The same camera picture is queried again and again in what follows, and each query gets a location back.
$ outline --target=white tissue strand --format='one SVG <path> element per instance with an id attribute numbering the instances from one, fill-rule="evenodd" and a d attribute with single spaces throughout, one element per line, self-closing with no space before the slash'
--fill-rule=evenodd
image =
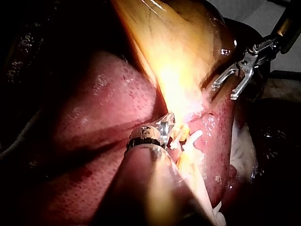
<path id="1" fill-rule="evenodd" d="M 219 212 L 222 203 L 213 210 L 205 187 L 203 172 L 201 170 L 202 167 L 200 167 L 200 165 L 205 165 L 205 155 L 193 145 L 193 143 L 202 135 L 203 131 L 197 130 L 191 136 L 187 136 L 186 144 L 182 146 L 184 152 L 180 155 L 177 166 L 183 179 L 196 195 L 202 209 L 211 219 L 212 224 L 215 226 L 225 226 L 225 217 Z"/>
<path id="2" fill-rule="evenodd" d="M 247 124 L 238 131 L 233 125 L 230 164 L 237 170 L 237 175 L 252 183 L 253 173 L 257 167 L 255 147 Z"/>

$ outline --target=metal clamp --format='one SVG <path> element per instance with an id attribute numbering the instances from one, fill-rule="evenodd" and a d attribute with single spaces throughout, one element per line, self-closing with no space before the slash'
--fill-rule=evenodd
<path id="1" fill-rule="evenodd" d="M 255 44 L 250 48 L 246 49 L 244 58 L 241 61 L 232 64 L 212 83 L 212 90 L 215 91 L 217 88 L 219 89 L 222 86 L 222 84 L 226 81 L 226 79 L 232 74 L 235 74 L 239 77 L 244 77 L 230 95 L 231 100 L 237 100 L 240 94 L 250 82 L 254 74 L 254 68 L 258 67 L 263 62 L 270 60 L 268 58 L 268 54 L 259 57 L 260 54 L 267 48 L 276 48 L 275 42 L 276 38 L 266 39 L 264 42 L 260 44 Z"/>
<path id="2" fill-rule="evenodd" d="M 154 144 L 166 149 L 174 125 L 174 114 L 167 113 L 158 120 L 135 128 L 129 137 L 127 150 L 124 155 L 131 148 L 141 144 Z"/>

